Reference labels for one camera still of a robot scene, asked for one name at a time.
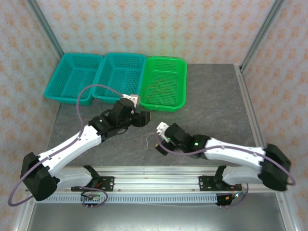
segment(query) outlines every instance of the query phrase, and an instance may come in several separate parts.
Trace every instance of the black clamp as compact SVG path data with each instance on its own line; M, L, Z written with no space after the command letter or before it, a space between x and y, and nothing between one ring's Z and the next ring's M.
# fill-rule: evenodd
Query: black clamp
M187 132L185 132L181 127L179 127L176 123L170 125L166 131L165 136L168 137L170 142L162 141L162 145L167 149L174 151L175 149L181 150L185 153L194 152L201 150L205 147L206 142L211 139L209 136L205 135L194 135L191 136ZM160 146L156 147L161 154L167 155L168 152L162 149ZM192 158L205 158L203 153L198 153L195 155L191 155Z
M268 144L264 151L266 153L265 156L279 163L288 172L290 171L291 161L276 145ZM262 166L262 170L258 177L262 180L266 187L276 191L287 190L287 174L285 174L281 169L266 159L264 159L263 162L260 162L260 165Z
M134 102L121 98L116 101L111 110L106 110L99 116L89 121L89 126L97 130L97 135L102 136L102 141L118 134L122 129L128 129L129 126L143 127L151 120L151 113L141 111L136 113Z
M219 166L216 170L214 176L200 176L199 177L199 187L200 191L241 191L242 185L228 185L222 180L222 174L224 169L226 168L225 165Z
M115 178L114 177L102 177L100 176L95 169L90 165L85 165L84 168L88 170L92 176L91 181L85 187L101 189L106 192L112 192L114 190ZM79 187L72 187L72 192L86 192L88 190L81 189Z
M34 155L34 153L26 155L23 160L20 177L38 162L39 157ZM45 200L57 190L59 179L52 177L48 170L48 166L45 167L43 164L40 164L23 180L23 183L37 201Z

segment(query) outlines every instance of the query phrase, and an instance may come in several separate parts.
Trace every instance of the white robotic arm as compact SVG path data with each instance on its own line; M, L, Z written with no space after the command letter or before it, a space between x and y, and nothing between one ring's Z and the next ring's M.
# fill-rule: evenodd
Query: white robotic arm
M49 197L57 189L75 186L95 188L102 180L91 166L79 170L63 169L70 161L86 150L99 145L108 138L115 136L129 126L143 127L150 122L151 114L141 111L136 113L139 104L137 95L123 95L111 110L94 117L84 128L65 142L44 153L35 156L29 153L24 157L21 176L33 165L47 158L24 180L24 184L37 201Z
M190 136L177 124L168 126L164 122L157 127L157 134L163 141L156 149L163 155L180 150L195 158L221 160L240 165L240 167L218 167L213 183L221 190L241 183L263 183L277 191L287 189L288 175L268 161L272 159L286 171L290 170L290 160L275 145L269 144L267 148L245 147L205 135Z

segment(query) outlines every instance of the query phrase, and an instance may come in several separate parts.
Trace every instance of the metal floor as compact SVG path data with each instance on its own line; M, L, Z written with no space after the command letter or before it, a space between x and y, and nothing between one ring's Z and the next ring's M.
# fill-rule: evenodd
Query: metal floor
M28 231L284 231L274 193L251 193L241 205L37 204Z
M69 163L70 166L217 166L221 161L163 156L154 149L155 137L145 138L160 122L177 123L185 131L204 134L225 142L254 146L245 105L234 66L231 64L189 64L186 104L174 113L152 111L151 122L143 128L130 127L123 135L105 141ZM85 122L110 109L111 104L93 99L90 106L80 107ZM80 130L76 106L61 104L49 148Z

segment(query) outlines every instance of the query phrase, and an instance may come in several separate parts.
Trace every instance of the wallpaper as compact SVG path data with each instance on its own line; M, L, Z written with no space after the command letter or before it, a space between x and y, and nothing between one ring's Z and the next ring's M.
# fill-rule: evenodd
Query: wallpaper
M59 104L43 93L59 58L25 0L1 0L0 41L0 229L8 231L19 208L7 200L23 158L45 151L50 138Z
M64 52L242 64L274 0L38 0Z
M285 2L244 75L266 141L292 161L290 190L308 227L308 1Z

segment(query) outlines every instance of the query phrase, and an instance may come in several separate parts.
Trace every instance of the gray tabletop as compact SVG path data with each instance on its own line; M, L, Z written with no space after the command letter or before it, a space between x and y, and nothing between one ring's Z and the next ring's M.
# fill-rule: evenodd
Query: gray tabletop
M90 106L82 106L85 122L91 120L111 104L94 99ZM254 138L231 64L189 64L187 73L186 104L174 113L151 111L151 122L143 128L130 127L123 135L112 137L103 144L86 151L70 166L217 166L221 161L192 159L168 154L156 149L156 138L148 138L149 148L144 148L145 138L155 132L160 122L177 123L186 132L204 134L239 145L254 146ZM51 137L50 148L64 142L80 130L76 106L61 104Z

